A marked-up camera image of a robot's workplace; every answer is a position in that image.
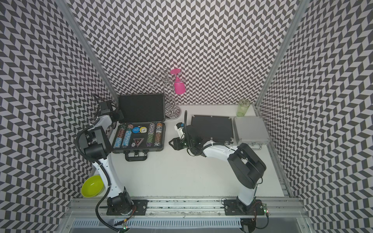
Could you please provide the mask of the small silver aluminium poker case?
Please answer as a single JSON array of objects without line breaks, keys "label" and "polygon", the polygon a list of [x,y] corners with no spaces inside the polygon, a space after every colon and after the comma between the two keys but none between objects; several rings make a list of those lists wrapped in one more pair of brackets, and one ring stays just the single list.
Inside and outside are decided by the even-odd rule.
[{"label": "small silver aluminium poker case", "polygon": [[261,117],[258,116],[237,116],[233,119],[233,128],[236,144],[245,143],[249,146],[259,146],[270,143],[270,136]]}]

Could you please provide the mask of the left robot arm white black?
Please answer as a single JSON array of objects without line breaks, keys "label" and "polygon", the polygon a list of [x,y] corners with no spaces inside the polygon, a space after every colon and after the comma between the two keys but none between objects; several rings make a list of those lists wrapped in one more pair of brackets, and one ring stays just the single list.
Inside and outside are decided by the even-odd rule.
[{"label": "left robot arm white black", "polygon": [[107,131],[113,128],[119,114],[114,101],[105,100],[98,94],[92,95],[97,103],[94,122],[82,129],[75,138],[78,153],[91,162],[98,171],[107,194],[108,215],[131,215],[135,205],[124,185],[120,182],[111,159],[113,147]]}]

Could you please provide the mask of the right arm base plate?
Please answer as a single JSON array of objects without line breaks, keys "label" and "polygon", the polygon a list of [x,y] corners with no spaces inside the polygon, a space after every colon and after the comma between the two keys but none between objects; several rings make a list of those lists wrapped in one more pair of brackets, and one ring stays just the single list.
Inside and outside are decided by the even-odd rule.
[{"label": "right arm base plate", "polygon": [[224,200],[223,205],[226,216],[264,216],[267,213],[267,207],[261,200],[254,200],[249,205],[245,205],[239,199]]}]

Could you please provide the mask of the black poker case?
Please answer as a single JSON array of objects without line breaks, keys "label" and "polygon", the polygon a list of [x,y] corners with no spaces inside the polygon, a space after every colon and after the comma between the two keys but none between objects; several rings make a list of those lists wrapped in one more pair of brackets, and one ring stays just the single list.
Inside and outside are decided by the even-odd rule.
[{"label": "black poker case", "polygon": [[164,94],[119,96],[117,131],[112,147],[114,154],[124,154],[126,161],[145,161],[150,152],[162,151],[165,137]]},{"label": "black poker case", "polygon": [[206,141],[234,143],[233,119],[229,116],[193,115],[191,126]]}]

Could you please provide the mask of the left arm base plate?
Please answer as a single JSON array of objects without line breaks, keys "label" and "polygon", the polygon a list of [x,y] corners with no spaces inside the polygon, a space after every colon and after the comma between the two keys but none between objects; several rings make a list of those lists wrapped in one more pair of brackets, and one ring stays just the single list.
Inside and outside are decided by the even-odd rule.
[{"label": "left arm base plate", "polygon": [[132,205],[116,205],[108,207],[107,216],[144,216],[148,207],[148,200],[132,200]]}]

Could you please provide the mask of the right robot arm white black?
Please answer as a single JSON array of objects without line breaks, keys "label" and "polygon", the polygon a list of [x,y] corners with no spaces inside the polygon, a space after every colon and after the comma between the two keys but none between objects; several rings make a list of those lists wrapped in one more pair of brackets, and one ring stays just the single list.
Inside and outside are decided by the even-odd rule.
[{"label": "right robot arm white black", "polygon": [[187,124],[184,113],[184,121],[175,126],[178,137],[169,145],[174,150],[186,149],[190,156],[219,159],[230,165],[241,188],[232,203],[223,202],[227,215],[265,215],[256,191],[267,167],[248,144],[235,142],[233,123],[228,116],[193,115]]}]

